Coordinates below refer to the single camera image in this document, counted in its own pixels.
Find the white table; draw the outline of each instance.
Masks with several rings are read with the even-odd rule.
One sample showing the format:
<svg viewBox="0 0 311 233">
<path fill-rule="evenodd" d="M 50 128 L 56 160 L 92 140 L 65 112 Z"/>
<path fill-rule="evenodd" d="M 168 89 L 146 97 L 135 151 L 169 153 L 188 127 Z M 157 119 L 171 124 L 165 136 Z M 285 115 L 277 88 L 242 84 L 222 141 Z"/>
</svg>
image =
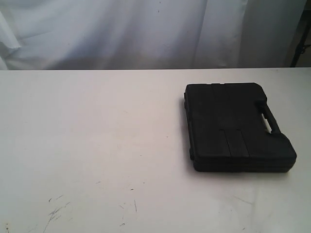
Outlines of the white table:
<svg viewBox="0 0 311 233">
<path fill-rule="evenodd" d="M 194 171 L 188 83 L 257 82 L 298 159 Z M 311 69 L 0 72 L 0 232 L 311 229 Z"/>
</svg>

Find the white fabric backdrop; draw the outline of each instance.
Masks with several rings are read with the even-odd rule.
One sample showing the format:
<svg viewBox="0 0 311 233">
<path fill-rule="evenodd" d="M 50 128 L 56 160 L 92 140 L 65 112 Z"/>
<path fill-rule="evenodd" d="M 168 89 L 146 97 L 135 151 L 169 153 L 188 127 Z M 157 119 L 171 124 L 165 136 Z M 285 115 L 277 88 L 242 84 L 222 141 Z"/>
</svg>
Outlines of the white fabric backdrop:
<svg viewBox="0 0 311 233">
<path fill-rule="evenodd" d="M 281 67 L 305 1 L 0 0 L 0 68 Z"/>
</svg>

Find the white curtain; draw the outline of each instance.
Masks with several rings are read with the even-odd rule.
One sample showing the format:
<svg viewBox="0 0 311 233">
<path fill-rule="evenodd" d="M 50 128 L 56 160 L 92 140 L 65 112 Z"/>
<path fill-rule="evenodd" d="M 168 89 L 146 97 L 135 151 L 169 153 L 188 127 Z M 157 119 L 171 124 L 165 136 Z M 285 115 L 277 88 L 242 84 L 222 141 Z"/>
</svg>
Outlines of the white curtain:
<svg viewBox="0 0 311 233">
<path fill-rule="evenodd" d="M 0 69 L 281 67 L 306 0 L 0 0 Z"/>
</svg>

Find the black plastic case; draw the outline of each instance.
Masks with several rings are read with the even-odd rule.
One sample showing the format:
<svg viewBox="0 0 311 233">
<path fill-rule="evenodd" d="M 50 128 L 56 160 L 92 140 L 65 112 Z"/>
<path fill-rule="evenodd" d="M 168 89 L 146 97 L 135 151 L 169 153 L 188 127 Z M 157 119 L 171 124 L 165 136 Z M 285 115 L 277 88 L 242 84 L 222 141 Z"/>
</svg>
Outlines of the black plastic case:
<svg viewBox="0 0 311 233">
<path fill-rule="evenodd" d="M 258 84 L 189 84 L 185 108 L 195 170 L 287 172 L 293 167 L 297 155 Z"/>
</svg>

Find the table surface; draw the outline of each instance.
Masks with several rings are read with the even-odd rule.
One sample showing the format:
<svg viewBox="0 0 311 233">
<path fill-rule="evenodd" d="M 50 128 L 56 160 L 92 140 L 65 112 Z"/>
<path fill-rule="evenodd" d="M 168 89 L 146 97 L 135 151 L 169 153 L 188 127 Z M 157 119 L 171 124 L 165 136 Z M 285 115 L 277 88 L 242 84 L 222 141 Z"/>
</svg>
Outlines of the table surface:
<svg viewBox="0 0 311 233">
<path fill-rule="evenodd" d="M 256 82 L 298 158 L 199 173 L 189 83 Z M 0 232 L 308 232 L 311 68 L 0 72 Z"/>
</svg>

